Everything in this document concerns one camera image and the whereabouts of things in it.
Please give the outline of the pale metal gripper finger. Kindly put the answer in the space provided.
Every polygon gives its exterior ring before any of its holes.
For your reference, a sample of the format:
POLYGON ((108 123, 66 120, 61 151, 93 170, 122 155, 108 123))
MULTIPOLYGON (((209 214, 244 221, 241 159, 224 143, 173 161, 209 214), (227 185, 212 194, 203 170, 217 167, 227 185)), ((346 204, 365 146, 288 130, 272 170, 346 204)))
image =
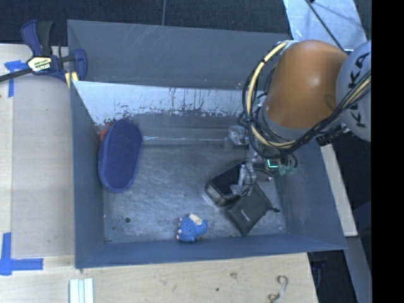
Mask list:
POLYGON ((239 169, 239 178, 237 184, 232 185, 233 193, 248 193, 251 189, 251 175, 245 164, 239 169))
POLYGON ((253 190, 253 186, 256 182, 257 175, 255 171, 253 170, 248 170, 246 172, 246 176, 243 181, 243 196, 248 196, 251 194, 251 191, 253 190))

